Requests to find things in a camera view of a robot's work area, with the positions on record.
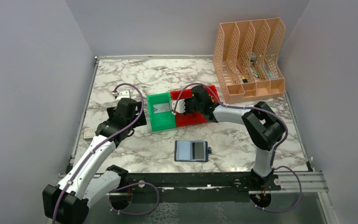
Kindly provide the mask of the silver grey card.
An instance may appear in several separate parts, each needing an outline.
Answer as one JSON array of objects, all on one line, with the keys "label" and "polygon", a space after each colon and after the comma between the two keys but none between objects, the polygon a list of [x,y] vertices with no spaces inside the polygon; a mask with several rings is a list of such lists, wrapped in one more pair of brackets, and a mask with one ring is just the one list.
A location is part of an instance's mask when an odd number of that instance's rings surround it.
[{"label": "silver grey card", "polygon": [[206,143],[204,141],[193,142],[193,159],[196,161],[206,159]]}]

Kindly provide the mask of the green plastic bin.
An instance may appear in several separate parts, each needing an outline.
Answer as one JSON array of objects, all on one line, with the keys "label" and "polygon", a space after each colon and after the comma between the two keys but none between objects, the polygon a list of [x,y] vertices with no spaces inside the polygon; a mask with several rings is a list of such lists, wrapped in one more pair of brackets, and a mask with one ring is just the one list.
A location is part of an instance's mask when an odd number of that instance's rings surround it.
[{"label": "green plastic bin", "polygon": [[169,92],[153,94],[147,96],[149,119],[153,132],[176,128],[175,116],[170,112],[153,113],[154,104],[169,103],[171,96]]}]

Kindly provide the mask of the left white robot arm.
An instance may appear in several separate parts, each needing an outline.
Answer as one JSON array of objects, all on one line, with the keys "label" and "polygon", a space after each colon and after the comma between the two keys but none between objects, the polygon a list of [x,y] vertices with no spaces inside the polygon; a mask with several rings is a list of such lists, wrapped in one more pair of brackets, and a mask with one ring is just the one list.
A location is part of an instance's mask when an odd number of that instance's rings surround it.
[{"label": "left white robot arm", "polygon": [[131,131],[146,125],[143,101],[122,98],[108,109],[108,120],[99,124],[89,148],[79,162],[55,186],[42,192],[46,217],[61,224],[82,224],[90,208],[106,193],[127,188],[127,171],[108,170],[99,178],[95,174]]}]

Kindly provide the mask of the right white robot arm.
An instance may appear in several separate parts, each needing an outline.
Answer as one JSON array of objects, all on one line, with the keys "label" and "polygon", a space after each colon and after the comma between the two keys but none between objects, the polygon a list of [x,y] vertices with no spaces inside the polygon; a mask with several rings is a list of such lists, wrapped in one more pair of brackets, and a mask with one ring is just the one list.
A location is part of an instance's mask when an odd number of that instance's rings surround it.
[{"label": "right white robot arm", "polygon": [[193,83],[190,87],[191,97],[184,99],[182,114],[198,112],[210,122],[244,125],[256,146],[255,163],[250,171],[251,186],[257,190],[266,187],[274,172],[272,166],[277,147],[289,134],[285,122],[264,101],[254,106],[227,105],[219,99],[213,101],[215,93],[208,93],[209,87],[204,84]]}]

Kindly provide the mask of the peach desk file organizer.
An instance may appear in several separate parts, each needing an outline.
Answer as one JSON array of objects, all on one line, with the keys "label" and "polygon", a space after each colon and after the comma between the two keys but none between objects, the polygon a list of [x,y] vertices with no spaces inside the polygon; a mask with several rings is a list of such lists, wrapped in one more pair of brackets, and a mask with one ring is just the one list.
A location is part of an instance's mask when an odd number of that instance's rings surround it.
[{"label": "peach desk file organizer", "polygon": [[282,97],[278,56],[285,36],[280,18],[220,23],[213,66],[226,103]]}]

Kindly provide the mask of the navy blue card holder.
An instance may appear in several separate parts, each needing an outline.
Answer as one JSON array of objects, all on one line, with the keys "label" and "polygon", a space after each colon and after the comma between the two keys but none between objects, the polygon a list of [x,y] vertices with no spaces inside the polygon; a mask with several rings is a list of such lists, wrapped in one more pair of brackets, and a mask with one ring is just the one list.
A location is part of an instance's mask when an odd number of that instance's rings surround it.
[{"label": "navy blue card holder", "polygon": [[196,161],[193,159],[193,142],[190,140],[176,140],[174,149],[174,161],[178,162],[208,162],[209,155],[212,153],[212,148],[206,143],[206,159],[204,161]]}]

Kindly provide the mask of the red double bin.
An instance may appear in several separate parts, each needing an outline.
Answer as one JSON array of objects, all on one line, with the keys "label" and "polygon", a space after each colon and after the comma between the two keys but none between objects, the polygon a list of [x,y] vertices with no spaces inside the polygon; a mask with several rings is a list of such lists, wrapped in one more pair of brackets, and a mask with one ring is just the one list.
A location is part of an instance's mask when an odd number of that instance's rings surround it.
[{"label": "red double bin", "polygon": [[[218,92],[215,85],[209,85],[208,87],[211,88],[212,91],[207,90],[208,95],[212,98],[212,101],[215,103],[217,102],[216,98],[213,96],[212,92],[214,92],[218,96]],[[170,96],[171,100],[176,100],[179,96],[180,90],[178,91],[171,91]],[[186,99],[192,97],[191,89],[186,89],[180,99]],[[182,113],[178,113],[175,115],[175,122],[176,127],[183,127],[183,126],[190,126],[190,125],[198,125],[202,123],[208,122],[199,112],[192,112],[187,115],[184,115]]]}]

